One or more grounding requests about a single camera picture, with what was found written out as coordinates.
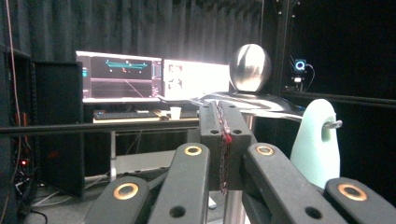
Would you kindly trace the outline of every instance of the dark curtain backdrop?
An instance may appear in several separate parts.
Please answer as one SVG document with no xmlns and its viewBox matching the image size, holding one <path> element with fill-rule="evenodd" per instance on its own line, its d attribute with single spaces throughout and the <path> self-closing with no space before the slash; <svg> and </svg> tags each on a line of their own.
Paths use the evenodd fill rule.
<svg viewBox="0 0 396 224">
<path fill-rule="evenodd" d="M 315 66 L 311 92 L 396 100 L 396 1 L 304 0 L 295 14 L 291 54 Z"/>
<path fill-rule="evenodd" d="M 14 47 L 40 61 L 74 61 L 75 50 L 86 50 L 227 63 L 265 38 L 262 2 L 253 0 L 14 0 L 10 7 Z"/>
</svg>

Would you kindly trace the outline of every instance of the brass ring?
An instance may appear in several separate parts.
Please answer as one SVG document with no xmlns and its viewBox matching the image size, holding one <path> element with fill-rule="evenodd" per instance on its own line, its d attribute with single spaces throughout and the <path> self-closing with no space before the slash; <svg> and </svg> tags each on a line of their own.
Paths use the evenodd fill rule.
<svg viewBox="0 0 396 224">
<path fill-rule="evenodd" d="M 256 151 L 264 156 L 271 156 L 275 153 L 271 147 L 256 147 Z"/>
<path fill-rule="evenodd" d="M 359 195 L 351 194 L 347 192 L 346 189 L 354 189 L 359 193 Z M 338 185 L 338 190 L 350 200 L 359 201 L 359 202 L 363 202 L 367 200 L 367 194 L 362 189 L 353 186 L 351 184 L 340 184 Z"/>
<path fill-rule="evenodd" d="M 190 149 L 196 149 L 196 151 L 194 152 L 190 152 Z M 184 153 L 186 153 L 189 156 L 196 156 L 201 154 L 202 149 L 200 147 L 186 147 L 186 149 L 184 149 Z"/>
<path fill-rule="evenodd" d="M 128 193 L 120 194 L 120 190 L 125 187 L 131 187 L 132 190 Z M 116 189 L 114 189 L 114 197 L 118 200 L 127 200 L 133 198 L 138 191 L 139 191 L 139 187 L 134 183 L 121 184 Z"/>
</svg>

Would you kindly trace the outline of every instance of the computer tower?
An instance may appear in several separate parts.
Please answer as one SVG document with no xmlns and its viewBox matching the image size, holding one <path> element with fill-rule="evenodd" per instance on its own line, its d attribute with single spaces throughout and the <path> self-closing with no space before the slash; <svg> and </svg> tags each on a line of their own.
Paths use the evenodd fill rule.
<svg viewBox="0 0 396 224">
<path fill-rule="evenodd" d="M 82 123 L 80 63 L 32 63 L 35 125 Z M 39 180 L 84 197 L 83 133 L 47 134 L 36 139 Z"/>
</svg>

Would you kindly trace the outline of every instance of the monitor screen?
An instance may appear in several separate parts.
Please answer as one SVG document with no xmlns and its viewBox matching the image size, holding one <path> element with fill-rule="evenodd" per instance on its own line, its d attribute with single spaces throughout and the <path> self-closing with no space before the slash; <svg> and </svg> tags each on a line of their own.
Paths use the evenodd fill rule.
<svg viewBox="0 0 396 224">
<path fill-rule="evenodd" d="M 228 64 L 163 60 L 163 97 L 191 99 L 230 88 Z"/>
<path fill-rule="evenodd" d="M 82 62 L 84 103 L 159 101 L 162 59 L 76 51 Z"/>
</svg>

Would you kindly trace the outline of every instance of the keyboard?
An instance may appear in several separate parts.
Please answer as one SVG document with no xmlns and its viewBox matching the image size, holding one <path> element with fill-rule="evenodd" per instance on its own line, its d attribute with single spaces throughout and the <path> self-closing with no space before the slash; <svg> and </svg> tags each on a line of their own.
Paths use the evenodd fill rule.
<svg viewBox="0 0 396 224">
<path fill-rule="evenodd" d="M 93 114 L 93 122 L 106 122 L 106 121 L 151 121 L 160 120 L 160 116 L 154 112 L 98 112 Z"/>
<path fill-rule="evenodd" d="M 197 111 L 181 111 L 180 113 L 181 119 L 198 119 Z"/>
</svg>

